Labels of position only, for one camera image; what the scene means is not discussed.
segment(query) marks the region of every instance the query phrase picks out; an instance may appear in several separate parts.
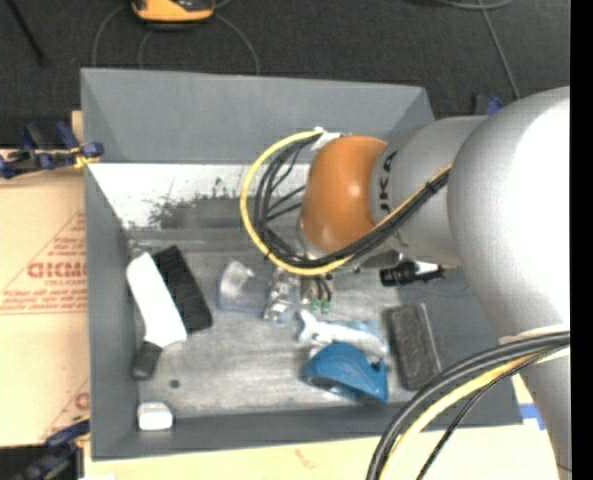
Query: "white plastic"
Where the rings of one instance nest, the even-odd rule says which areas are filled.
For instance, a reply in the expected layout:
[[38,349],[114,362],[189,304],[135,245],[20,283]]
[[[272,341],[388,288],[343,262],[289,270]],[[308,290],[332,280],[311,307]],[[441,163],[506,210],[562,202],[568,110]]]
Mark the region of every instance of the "white plastic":
[[138,406],[137,414],[141,430],[167,430],[174,425],[174,415],[163,402],[143,402]]

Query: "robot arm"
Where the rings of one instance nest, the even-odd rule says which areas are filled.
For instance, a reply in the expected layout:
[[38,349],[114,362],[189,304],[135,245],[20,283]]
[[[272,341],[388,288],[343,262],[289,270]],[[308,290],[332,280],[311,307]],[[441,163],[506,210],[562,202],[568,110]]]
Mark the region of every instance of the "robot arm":
[[[369,163],[361,169],[371,173],[372,222],[386,218],[436,172],[451,166],[447,190],[404,221],[387,246],[408,259],[460,266],[499,339],[535,329],[569,329],[569,122],[565,87],[525,98],[490,117],[436,121],[381,145],[377,157],[357,153]],[[325,146],[310,169],[301,229],[327,252],[343,239],[355,239],[336,222],[364,219],[366,189],[357,188],[364,187],[364,174],[348,181],[353,168],[331,161],[336,151],[348,156],[343,147],[369,149],[366,140],[354,140],[360,143],[339,140]],[[333,172],[339,169],[343,184],[334,196],[346,207],[324,201],[317,186],[339,179]],[[363,228],[354,233],[360,235]],[[533,366],[523,378],[550,433],[559,476],[571,478],[569,356]]]

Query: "blue clamp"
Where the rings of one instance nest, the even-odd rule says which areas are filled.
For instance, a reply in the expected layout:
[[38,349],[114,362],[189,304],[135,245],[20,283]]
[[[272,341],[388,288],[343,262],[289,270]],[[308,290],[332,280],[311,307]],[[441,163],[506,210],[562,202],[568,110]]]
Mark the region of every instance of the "blue clamp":
[[322,348],[305,364],[305,378],[318,386],[355,401],[387,402],[385,363],[370,364],[349,343],[334,342]]
[[3,157],[0,155],[0,178],[13,178],[20,174],[51,170],[71,165],[83,165],[99,158],[105,152],[100,142],[81,145],[72,129],[59,121],[55,126],[57,144],[45,141],[34,123],[23,128],[21,147]]
[[72,465],[72,458],[79,454],[76,440],[90,431],[89,420],[83,420],[50,436],[45,446],[50,451],[32,462],[10,480],[52,480]]

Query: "black cable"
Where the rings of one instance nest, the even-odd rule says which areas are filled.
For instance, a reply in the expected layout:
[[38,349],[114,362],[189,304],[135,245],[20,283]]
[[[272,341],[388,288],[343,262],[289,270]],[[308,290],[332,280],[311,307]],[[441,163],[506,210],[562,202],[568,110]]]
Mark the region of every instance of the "black cable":
[[474,354],[440,373],[431,383],[416,393],[387,427],[374,450],[366,479],[376,480],[379,478],[397,437],[411,424],[409,422],[411,416],[420,413],[436,396],[440,398],[440,395],[450,387],[457,387],[477,374],[495,366],[521,359],[530,353],[552,347],[566,346],[569,343],[569,331],[537,336]]
[[291,199],[292,197],[294,197],[295,195],[303,192],[305,190],[306,185],[301,185],[300,187],[292,190],[291,192],[285,194],[284,196],[282,196],[281,198],[279,198],[278,200],[276,200],[274,203],[272,203],[272,205],[269,207],[269,211],[273,211],[276,208],[278,208],[281,204],[283,204],[285,201],[288,201],[289,199]]
[[320,280],[321,286],[323,287],[323,290],[325,290],[325,294],[327,296],[327,302],[331,302],[331,300],[332,300],[332,290],[329,287],[329,283],[327,283],[327,280],[324,277],[322,277],[322,276],[319,276],[319,280]]
[[463,419],[465,418],[465,416],[467,416],[467,414],[474,408],[474,406],[487,393],[489,393],[489,391],[494,386],[496,386],[501,380],[504,380],[504,379],[506,379],[508,377],[511,377],[513,375],[516,375],[517,373],[521,372],[525,368],[533,365],[534,363],[540,361],[541,359],[545,358],[548,355],[551,355],[551,354],[555,353],[556,351],[558,351],[558,350],[560,350],[562,348],[564,348],[564,347],[554,348],[553,350],[548,350],[548,351],[543,352],[542,354],[540,354],[538,356],[535,356],[535,357],[533,357],[531,359],[528,359],[524,363],[516,366],[515,368],[513,368],[509,372],[506,372],[506,373],[502,374],[501,376],[493,379],[491,382],[489,382],[488,384],[486,384],[485,386],[483,386],[481,389],[479,389],[478,391],[476,391],[474,393],[474,395],[463,406],[463,408],[458,412],[458,414],[454,417],[454,419],[451,421],[451,423],[449,424],[449,426],[445,429],[445,432],[443,433],[442,437],[440,438],[440,440],[438,441],[438,443],[436,444],[436,446],[432,450],[431,454],[427,457],[427,460],[425,461],[425,464],[423,464],[423,467],[421,468],[420,472],[416,476],[416,480],[422,480],[423,478],[425,478],[425,475],[429,471],[429,468],[435,462],[435,460],[438,457],[439,453],[442,451],[442,449],[447,444],[447,441],[449,440],[449,438],[454,434],[454,432],[456,431],[456,428],[458,427],[458,425],[460,425],[460,423],[463,421]]
[[[353,242],[352,244],[336,251],[334,253],[323,256],[318,259],[302,258],[298,266],[315,268],[325,266],[333,261],[337,261],[347,256],[353,256],[358,258],[365,253],[373,250],[374,247],[384,243],[389,237],[391,237],[398,229],[398,227],[407,219],[409,216],[416,211],[422,204],[424,204],[436,191],[447,184],[447,175],[449,171],[446,171],[441,176],[433,180],[428,186],[425,186],[419,194],[417,194],[410,203],[401,211],[399,211],[394,217],[390,218],[385,224],[377,227],[361,239]],[[287,261],[287,258],[283,255],[280,249],[272,250],[270,244],[267,244],[271,252],[279,259]]]
[[29,41],[29,44],[32,47],[32,50],[34,50],[38,64],[41,66],[48,66],[49,59],[47,58],[45,52],[43,52],[42,48],[36,41],[34,34],[32,34],[32,31],[27,25],[27,22],[25,22],[25,18],[23,18],[23,15],[21,14],[20,9],[16,5],[16,2],[14,0],[5,0],[5,2],[7,2],[7,6],[9,7],[10,11],[12,11],[14,18],[16,19],[16,23],[18,23],[18,25],[22,29],[23,33],[25,34],[25,37],[27,38],[27,41]]
[[318,259],[310,259],[305,256],[300,256],[298,257],[298,261],[294,263],[293,259],[295,258],[295,255],[291,246],[287,248],[277,246],[278,244],[273,242],[270,237],[266,236],[269,201],[273,193],[272,187],[275,189],[286,177],[283,175],[279,182],[274,183],[273,181],[281,166],[292,154],[298,154],[303,147],[317,139],[318,137],[315,136],[308,139],[307,141],[304,141],[304,143],[292,144],[285,148],[274,158],[274,160],[272,160],[269,167],[265,171],[257,190],[257,197],[254,207],[254,227],[270,251],[283,261],[287,261],[298,266],[318,267],[349,255],[359,257],[369,252],[377,245],[382,244],[385,240],[387,240],[387,238],[393,235],[403,220],[408,218],[408,216],[411,215],[413,211],[420,207],[420,205],[422,205],[427,199],[429,199],[429,197],[431,197],[437,190],[442,188],[447,183],[447,173],[444,173],[432,183],[427,184],[420,194],[417,195],[403,211],[391,218],[384,225],[378,227],[376,230],[368,233],[365,237],[362,237],[358,241],[350,244],[340,251],[336,251],[335,253]]
[[266,220],[267,220],[267,222],[271,222],[272,220],[277,219],[278,217],[282,217],[286,213],[293,212],[294,210],[297,210],[301,206],[303,206],[303,203],[293,204],[292,206],[288,206],[287,208],[283,208],[282,210],[280,210],[276,213],[272,213],[272,214],[268,215]]

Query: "black wire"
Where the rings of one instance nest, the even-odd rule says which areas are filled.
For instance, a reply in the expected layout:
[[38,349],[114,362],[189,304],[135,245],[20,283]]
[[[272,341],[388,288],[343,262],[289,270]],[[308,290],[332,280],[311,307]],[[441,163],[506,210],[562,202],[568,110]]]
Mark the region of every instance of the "black wire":
[[438,443],[436,444],[436,446],[432,450],[432,452],[429,455],[429,457],[427,457],[427,460],[425,461],[425,464],[423,464],[423,467],[421,468],[420,472],[418,473],[418,476],[416,477],[416,480],[422,480],[423,478],[425,478],[425,475],[429,471],[429,468],[435,462],[436,458],[438,457],[438,454],[445,447],[445,445],[447,444],[447,441],[449,441],[449,438],[454,434],[454,432],[456,431],[456,428],[458,427],[458,425],[463,421],[463,419],[465,418],[465,416],[467,416],[467,414],[474,408],[474,406],[487,393],[489,393],[489,391],[494,386],[496,386],[500,381],[506,379],[507,377],[511,377],[513,375],[516,375],[517,373],[521,372],[525,368],[533,365],[537,361],[540,361],[544,357],[546,357],[546,356],[548,356],[550,354],[553,354],[554,352],[556,352],[556,351],[558,351],[558,350],[560,350],[562,348],[564,348],[564,347],[554,348],[553,350],[548,350],[546,352],[543,352],[542,354],[539,354],[538,356],[535,356],[535,357],[533,357],[531,359],[528,359],[524,363],[516,366],[512,370],[509,370],[508,372],[506,372],[506,373],[500,375],[499,377],[493,379],[491,382],[489,382],[488,384],[486,384],[485,386],[483,386],[481,389],[479,389],[478,391],[476,391],[474,393],[474,396],[472,396],[467,401],[467,403],[463,406],[463,408],[459,411],[459,413],[451,421],[451,423],[449,424],[449,426],[445,429],[445,432],[443,433],[442,437],[440,438],[440,441],[438,441]]
[[301,193],[302,191],[305,190],[305,185],[301,185],[300,187],[292,190],[291,192],[285,194],[283,197],[281,197],[280,199],[278,199],[276,202],[274,202],[270,207],[269,207],[269,211],[273,211],[276,208],[278,208],[281,204],[283,204],[285,201],[291,199],[292,197],[294,197],[296,194]]
[[520,359],[526,354],[534,353],[550,347],[559,347],[570,343],[569,331],[552,333],[546,336],[538,336],[521,340],[519,342],[500,345],[493,349],[474,354],[469,358],[455,364],[433,379],[429,384],[416,393],[398,415],[392,420],[387,430],[379,441],[367,471],[367,480],[379,478],[382,468],[389,457],[394,443],[405,427],[409,426],[409,419],[421,412],[428,402],[433,401],[434,396],[440,396],[446,389],[457,387],[495,366],[506,364],[508,361]]
[[[423,203],[425,203],[432,195],[434,195],[440,188],[447,184],[448,172],[443,173],[432,183],[426,185],[418,195],[416,195],[410,203],[403,209],[400,210],[394,217],[390,218],[385,224],[371,231],[363,238],[353,242],[339,251],[328,254],[318,259],[303,258],[299,263],[299,266],[315,268],[325,266],[333,261],[353,256],[358,258],[365,253],[371,251],[374,247],[382,244],[390,236],[392,236],[397,228],[404,222],[409,216],[416,211]],[[285,260],[282,252],[278,250],[271,250],[271,252],[279,259]]]
[[272,213],[271,215],[269,215],[267,217],[267,222],[271,222],[272,220],[277,219],[278,217],[282,217],[286,213],[293,212],[294,210],[297,210],[301,206],[303,206],[303,203],[296,203],[296,204],[293,204],[292,206],[288,206],[287,208],[283,208],[282,210],[280,210],[276,213]]
[[325,294],[327,295],[327,302],[331,302],[331,300],[332,300],[332,290],[329,287],[329,283],[327,283],[327,280],[324,277],[322,277],[322,276],[319,276],[318,279],[320,281],[321,286],[323,287],[323,290],[325,290]]
[[16,23],[18,23],[18,26],[23,31],[23,34],[25,34],[25,38],[29,42],[29,45],[32,47],[32,50],[34,50],[34,54],[36,55],[36,60],[38,61],[38,64],[40,66],[48,66],[49,59],[47,58],[47,55],[45,55],[43,49],[38,44],[38,41],[36,41],[34,34],[29,28],[29,25],[27,25],[27,22],[25,21],[25,18],[20,12],[20,9],[16,5],[16,2],[14,0],[5,0],[5,2],[7,3],[7,7],[9,7],[9,10],[14,15]]

